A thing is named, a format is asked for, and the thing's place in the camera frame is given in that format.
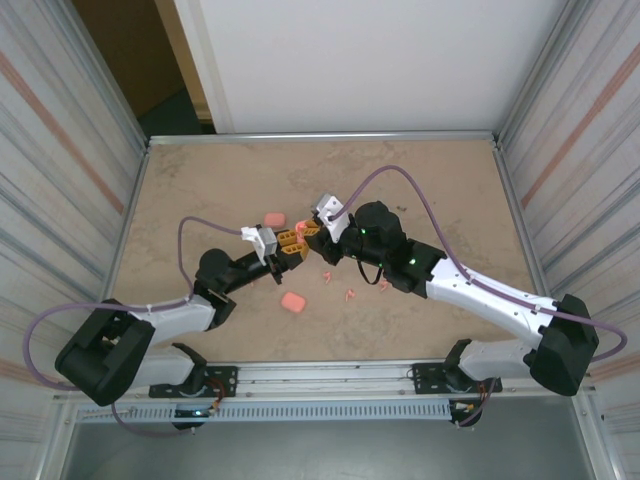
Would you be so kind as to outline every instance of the pink object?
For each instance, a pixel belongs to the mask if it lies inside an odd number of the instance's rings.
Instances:
[[[287,292],[282,297],[280,304],[290,312],[301,313],[307,305],[307,301],[296,293]]]
[[[282,228],[287,223],[287,217],[284,213],[267,213],[262,223],[268,228]]]
[[[302,235],[302,232],[304,232],[305,228],[307,228],[307,222],[304,220],[296,223],[296,242],[304,243],[304,235]]]

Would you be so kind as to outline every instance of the metal frame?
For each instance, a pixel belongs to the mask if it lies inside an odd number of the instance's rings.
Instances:
[[[149,146],[202,145],[211,143],[274,143],[274,142],[340,142],[340,141],[419,141],[419,140],[493,140],[489,130],[441,130],[404,132],[326,132],[326,133],[243,133],[222,135],[158,135]]]
[[[225,402],[209,412],[211,404],[184,404],[173,400],[166,403],[118,405],[118,415],[127,423],[160,422],[191,423],[194,418],[203,423],[290,422],[290,421],[354,421],[354,420],[451,420],[447,399],[420,398],[402,400],[323,400]],[[185,416],[182,412],[197,412]],[[81,408],[80,423],[113,423],[108,407]]]
[[[436,139],[487,139],[488,132],[396,132],[396,133],[356,133],[356,134],[291,134],[291,135],[218,135],[199,137],[154,137],[153,145],[168,144],[202,144],[202,143],[252,143],[252,142],[318,142],[318,141],[384,141],[384,140],[436,140]],[[539,293],[547,293],[548,289],[536,257],[531,238],[515,196],[515,191],[506,168],[503,153],[491,140],[493,154],[500,178],[505,190],[507,202],[511,209],[516,230],[531,273],[531,278]],[[131,204],[127,211],[127,218],[123,228],[122,238],[116,252],[114,268],[105,284],[105,296],[110,293],[122,258],[122,250],[129,231],[133,212],[140,192],[144,172],[148,164],[148,155],[141,165],[136,180],[136,188],[132,195]],[[234,363],[240,367],[237,397],[227,399],[230,404],[241,402],[255,405],[269,402],[280,402],[283,405],[291,402],[384,402],[397,400],[411,400],[420,398],[413,392],[413,383],[406,376],[412,363],[417,360],[390,360],[364,362],[282,362],[282,363]],[[509,379],[503,382],[504,391],[500,396],[551,396],[549,391],[537,385],[531,379]],[[574,398],[576,418],[583,434],[584,442],[591,459],[592,467],[598,480],[621,478],[621,472],[614,462],[610,440],[606,432],[599,428],[599,417],[594,407],[592,395],[594,387],[587,380],[581,392]],[[428,398],[471,398],[474,395],[443,394]],[[82,423],[83,416],[95,405],[82,393],[72,392],[55,397],[55,407],[58,409],[52,442],[43,465],[44,472],[37,478],[57,478],[62,469],[75,425]],[[150,399],[146,389],[128,392],[122,399],[124,405],[136,408],[152,408],[154,405],[167,404],[166,399]],[[180,403],[202,404],[202,399],[181,399]]]

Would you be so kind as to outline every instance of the floor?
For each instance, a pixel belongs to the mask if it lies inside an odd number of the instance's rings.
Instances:
[[[593,479],[571,405],[562,397],[492,398],[474,431],[428,420],[226,423],[154,439],[85,424],[63,478]]]
[[[486,141],[218,143],[152,148],[114,296],[123,303],[147,304],[185,294],[176,268],[176,228],[185,215],[239,229],[276,211],[286,213],[292,227],[310,217],[310,205],[321,193],[331,191],[346,199],[371,171],[389,163],[415,176],[464,263],[531,289]],[[410,237],[439,246],[422,205],[401,176],[383,174],[357,205],[377,199],[398,214]],[[188,224],[184,262],[190,275],[200,256],[214,247],[232,258],[251,251],[237,237]],[[333,274],[329,285],[323,278],[327,271]],[[349,302],[347,289],[356,293]],[[308,300],[302,314],[280,306],[288,290]],[[442,302],[393,289],[381,293],[364,283],[350,259],[332,268],[310,254],[285,274],[282,285],[265,277],[232,298],[238,307],[221,328],[180,339],[209,361],[443,357],[461,338],[510,338],[504,330]]]
[[[187,89],[182,89],[138,118],[142,131],[152,135],[200,135],[203,132]]]

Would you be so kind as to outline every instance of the beige marble surface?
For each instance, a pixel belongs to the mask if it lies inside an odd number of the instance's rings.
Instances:
[[[265,212],[284,212],[292,226],[309,217],[310,205],[322,192],[346,200],[372,170],[389,163],[415,176],[464,263],[517,288],[531,288],[485,141],[209,144],[152,149],[115,298],[144,304],[185,294],[176,267],[177,225],[185,215],[239,229],[260,222]],[[378,177],[357,204],[376,199],[395,209],[411,237],[440,246],[400,175]],[[186,228],[184,246],[191,275],[209,248],[222,248],[232,258],[251,249],[237,237],[197,224]],[[333,281],[325,286],[327,270]],[[348,288],[357,296],[345,303]],[[289,290],[308,300],[300,315],[280,306]],[[232,297],[238,307],[221,328],[182,338],[209,361],[441,357],[460,338],[509,338],[457,307],[393,289],[380,293],[364,283],[349,259],[334,268],[313,253],[285,274],[283,285],[263,278]]]

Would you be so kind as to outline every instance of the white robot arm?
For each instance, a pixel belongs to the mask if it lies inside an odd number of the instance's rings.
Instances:
[[[95,310],[59,354],[56,369],[98,405],[111,404],[137,386],[179,385],[185,394],[195,394],[204,382],[206,361],[181,344],[163,351],[154,347],[221,325],[235,307],[229,293],[269,274],[280,283],[282,274],[302,263],[311,249],[331,265],[350,257],[360,269],[361,263],[377,266],[378,278],[383,275],[394,288],[469,310],[516,337],[489,343],[460,340],[442,369],[452,391],[487,378],[530,374],[553,392],[577,392],[598,346],[595,329],[540,309],[588,316],[582,301],[567,295],[556,302],[463,266],[471,278],[536,308],[516,305],[469,282],[443,251],[407,238],[398,217],[381,202],[331,220],[341,208],[338,199],[323,196],[303,232],[304,244],[296,243],[295,232],[274,234],[258,227],[242,230],[255,251],[238,260],[219,249],[207,251],[194,295],[180,308],[142,314]]]

